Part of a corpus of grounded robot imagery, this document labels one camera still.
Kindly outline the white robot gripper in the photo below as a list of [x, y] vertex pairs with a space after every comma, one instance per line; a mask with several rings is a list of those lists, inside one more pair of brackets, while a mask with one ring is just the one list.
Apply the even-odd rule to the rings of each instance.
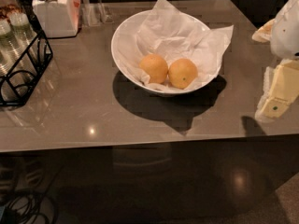
[[288, 0], [272, 19], [251, 37], [265, 43], [270, 40], [274, 55], [283, 59], [275, 68], [267, 67], [263, 77], [263, 95], [255, 118], [271, 122], [280, 118], [299, 97], [299, 0]]

